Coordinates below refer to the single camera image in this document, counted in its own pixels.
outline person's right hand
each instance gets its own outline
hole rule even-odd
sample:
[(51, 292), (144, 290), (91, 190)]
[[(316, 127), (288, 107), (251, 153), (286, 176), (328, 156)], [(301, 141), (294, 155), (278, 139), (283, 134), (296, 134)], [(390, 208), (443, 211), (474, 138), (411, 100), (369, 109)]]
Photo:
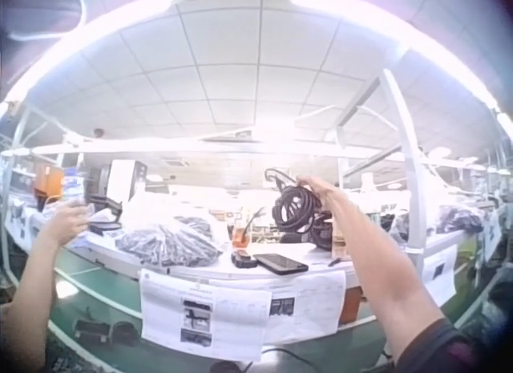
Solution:
[(64, 246), (87, 230), (87, 207), (78, 201), (69, 201), (57, 208), (55, 215), (42, 227), (38, 237), (45, 242)]
[(332, 202), (334, 197), (337, 194), (341, 194), (341, 191), (337, 187), (317, 176), (298, 176), (297, 185), (309, 186), (326, 209), (331, 209), (331, 207), (333, 207)]

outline clear plastic bag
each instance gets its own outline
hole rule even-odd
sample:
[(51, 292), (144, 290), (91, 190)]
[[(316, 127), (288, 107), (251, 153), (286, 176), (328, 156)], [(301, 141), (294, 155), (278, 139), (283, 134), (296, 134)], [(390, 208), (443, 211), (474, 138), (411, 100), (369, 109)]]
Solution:
[(136, 194), (121, 222), (121, 230), (108, 234), (116, 247), (151, 266), (208, 266), (229, 244), (226, 224), (166, 194)]

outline black tool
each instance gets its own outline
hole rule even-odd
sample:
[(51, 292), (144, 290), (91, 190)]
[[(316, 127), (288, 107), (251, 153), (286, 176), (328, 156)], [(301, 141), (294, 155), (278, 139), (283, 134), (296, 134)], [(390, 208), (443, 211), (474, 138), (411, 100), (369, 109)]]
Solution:
[(255, 259), (259, 265), (278, 275), (287, 275), (302, 273), (308, 271), (308, 266), (304, 263), (294, 261), (280, 254), (255, 254)]
[(242, 249), (232, 253), (232, 263), (237, 269), (251, 269), (258, 266), (257, 260)]
[(89, 222), (89, 230), (92, 233), (103, 236), (106, 231), (114, 231), (121, 229), (119, 218), (123, 213), (123, 206), (111, 198), (107, 198), (104, 195), (91, 194), (88, 197), (87, 203), (92, 203), (95, 207), (95, 213), (103, 209), (110, 209), (115, 219), (113, 222)]

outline sleeve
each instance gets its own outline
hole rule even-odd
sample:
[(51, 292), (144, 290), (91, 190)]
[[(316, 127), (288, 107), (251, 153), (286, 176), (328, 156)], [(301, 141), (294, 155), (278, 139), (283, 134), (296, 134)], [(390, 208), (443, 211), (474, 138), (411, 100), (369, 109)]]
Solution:
[(404, 350), (395, 372), (463, 373), (472, 371), (476, 363), (477, 356), (471, 341), (444, 318), (428, 326)]

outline printed instruction sheet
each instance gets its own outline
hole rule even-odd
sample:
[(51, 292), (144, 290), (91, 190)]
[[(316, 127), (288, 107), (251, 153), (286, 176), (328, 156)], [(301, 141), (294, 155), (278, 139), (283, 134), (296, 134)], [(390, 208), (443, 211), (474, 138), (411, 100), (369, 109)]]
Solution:
[(265, 330), (267, 344), (315, 339), (337, 332), (344, 306), (344, 270), (215, 283), (272, 292), (269, 321)]
[(215, 287), (142, 269), (142, 337), (164, 347), (260, 361), (271, 293)]
[(458, 245), (452, 245), (424, 259), (422, 281), (438, 306), (456, 295), (454, 267), (457, 256)]

